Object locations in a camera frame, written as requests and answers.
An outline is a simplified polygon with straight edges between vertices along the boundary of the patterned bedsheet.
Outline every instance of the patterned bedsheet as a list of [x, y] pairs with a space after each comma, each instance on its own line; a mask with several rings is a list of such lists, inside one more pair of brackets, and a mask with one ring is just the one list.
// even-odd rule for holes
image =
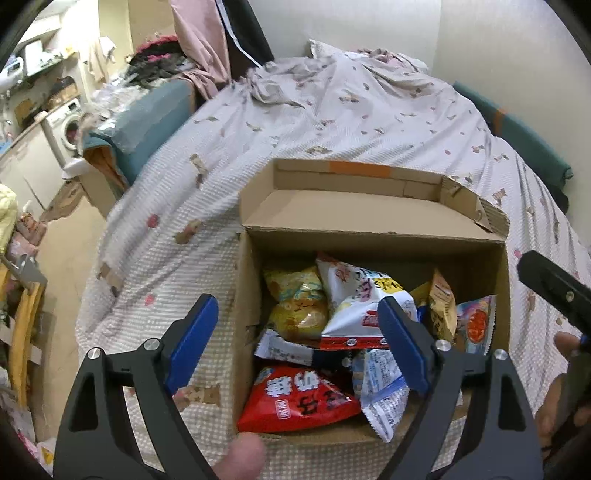
[[[192, 401], [181, 415], [210, 462], [223, 455], [232, 435], [229, 313], [238, 193], [274, 157], [435, 171], [501, 207], [511, 221], [510, 354], [532, 408], [540, 406], [551, 380], [566, 370], [553, 336], [571, 327], [519, 283], [517, 261], [533, 248], [589, 285], [589, 255], [542, 182], [491, 135], [474, 105], [407, 61], [335, 55], [271, 62], [197, 111], [109, 215], [76, 325], [82, 355], [96, 345], [107, 353], [135, 349], [184, 317], [201, 293], [216, 296], [219, 324], [191, 385], [219, 385], [220, 406]], [[133, 395], [128, 409], [145, 460], [157, 465]], [[461, 421], [452, 424], [439, 464], [451, 460], [461, 428]], [[370, 478], [394, 448], [271, 442], [263, 478]]]

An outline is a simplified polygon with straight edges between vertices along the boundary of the teal blanket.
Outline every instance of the teal blanket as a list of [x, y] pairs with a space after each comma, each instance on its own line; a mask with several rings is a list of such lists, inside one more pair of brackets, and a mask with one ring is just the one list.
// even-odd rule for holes
[[506, 140], [551, 191], [564, 188], [573, 170], [537, 133], [467, 86], [456, 82], [453, 87], [474, 103], [492, 133]]

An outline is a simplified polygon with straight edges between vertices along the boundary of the metal screw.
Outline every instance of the metal screw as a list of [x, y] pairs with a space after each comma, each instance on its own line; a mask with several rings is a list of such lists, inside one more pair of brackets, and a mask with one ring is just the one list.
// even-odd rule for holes
[[148, 338], [144, 342], [144, 348], [146, 350], [156, 350], [160, 346], [160, 340], [157, 338]]
[[437, 347], [437, 350], [441, 350], [442, 352], [448, 352], [452, 349], [452, 344], [447, 340], [438, 340], [435, 342], [435, 347]]
[[86, 356], [88, 358], [90, 358], [91, 360], [94, 360], [95, 358], [100, 357], [100, 348], [98, 348], [98, 347], [91, 348], [90, 350], [88, 350], [88, 353], [86, 354]]
[[495, 350], [495, 358], [498, 360], [507, 360], [509, 354], [505, 352], [502, 348], [498, 348]]

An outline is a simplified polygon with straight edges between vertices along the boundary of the yellow cloth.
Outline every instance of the yellow cloth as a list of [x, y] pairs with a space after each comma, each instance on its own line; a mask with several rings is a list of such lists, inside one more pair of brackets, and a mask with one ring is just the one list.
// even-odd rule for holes
[[0, 184], [0, 254], [6, 250], [17, 218], [17, 195], [6, 185]]

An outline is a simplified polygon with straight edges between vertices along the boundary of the orange tape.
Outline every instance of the orange tape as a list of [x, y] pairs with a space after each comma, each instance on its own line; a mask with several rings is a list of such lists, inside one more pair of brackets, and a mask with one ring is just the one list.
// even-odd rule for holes
[[391, 177], [392, 168], [387, 165], [372, 165], [369, 163], [331, 160], [329, 164], [329, 172], [359, 175], [360, 177], [388, 179]]
[[503, 130], [503, 117], [506, 115], [506, 112], [499, 108], [495, 112], [495, 117], [492, 121], [492, 126], [494, 127], [495, 131], [493, 132], [497, 137], [501, 135], [501, 131]]

